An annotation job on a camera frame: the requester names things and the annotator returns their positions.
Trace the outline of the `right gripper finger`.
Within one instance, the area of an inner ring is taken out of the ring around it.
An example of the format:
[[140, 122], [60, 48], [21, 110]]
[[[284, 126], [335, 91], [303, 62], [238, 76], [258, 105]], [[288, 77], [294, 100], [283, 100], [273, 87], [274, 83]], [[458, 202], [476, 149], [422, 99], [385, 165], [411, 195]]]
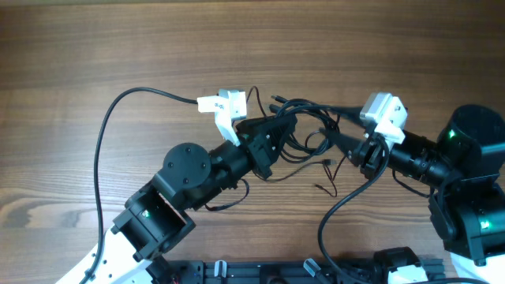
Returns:
[[336, 146], [347, 157], [354, 166], [360, 166], [362, 158], [359, 157], [359, 152], [363, 144], [363, 140], [347, 136], [346, 134], [338, 133], [334, 130], [320, 129], [320, 132]]
[[365, 128], [364, 123], [360, 119], [361, 106], [330, 106], [330, 105], [316, 105], [320, 110], [338, 114], [342, 118], [354, 123], [355, 125]]

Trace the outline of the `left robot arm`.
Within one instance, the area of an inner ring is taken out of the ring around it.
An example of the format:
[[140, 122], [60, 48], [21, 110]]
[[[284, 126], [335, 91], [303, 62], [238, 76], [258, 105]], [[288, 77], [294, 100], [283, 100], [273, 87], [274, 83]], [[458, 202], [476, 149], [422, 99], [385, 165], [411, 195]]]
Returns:
[[162, 168], [125, 202], [125, 209], [61, 283], [170, 283], [173, 271], [163, 254], [196, 226], [186, 214], [198, 210], [224, 189], [236, 188], [253, 172], [271, 176], [297, 119], [292, 115], [247, 119], [236, 132], [240, 144], [226, 141], [206, 151], [198, 144], [172, 148]]

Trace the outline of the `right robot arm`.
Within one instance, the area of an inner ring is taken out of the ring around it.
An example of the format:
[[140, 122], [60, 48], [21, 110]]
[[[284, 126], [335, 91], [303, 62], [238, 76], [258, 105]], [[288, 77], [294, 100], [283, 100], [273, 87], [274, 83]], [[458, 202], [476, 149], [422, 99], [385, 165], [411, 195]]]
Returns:
[[504, 120], [494, 110], [464, 105], [437, 141], [406, 133], [390, 150], [378, 132], [359, 140], [336, 131], [324, 135], [370, 184], [390, 167], [430, 188], [430, 221], [451, 254], [460, 278], [504, 281]]

